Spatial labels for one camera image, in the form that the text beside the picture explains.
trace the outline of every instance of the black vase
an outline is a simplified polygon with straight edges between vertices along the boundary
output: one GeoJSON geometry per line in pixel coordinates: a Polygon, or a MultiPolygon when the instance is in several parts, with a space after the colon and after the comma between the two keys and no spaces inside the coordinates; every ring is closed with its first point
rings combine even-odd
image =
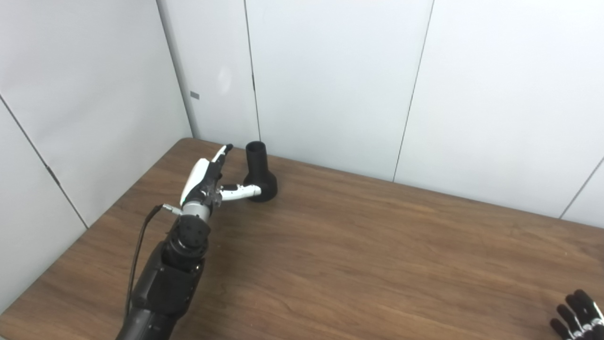
{"type": "Polygon", "coordinates": [[[248,175],[243,180],[243,185],[257,185],[262,192],[258,196],[250,197],[254,202],[266,202],[277,195],[277,178],[268,171],[268,158],[266,145],[262,142],[250,142],[245,146],[248,158],[248,175]]]}

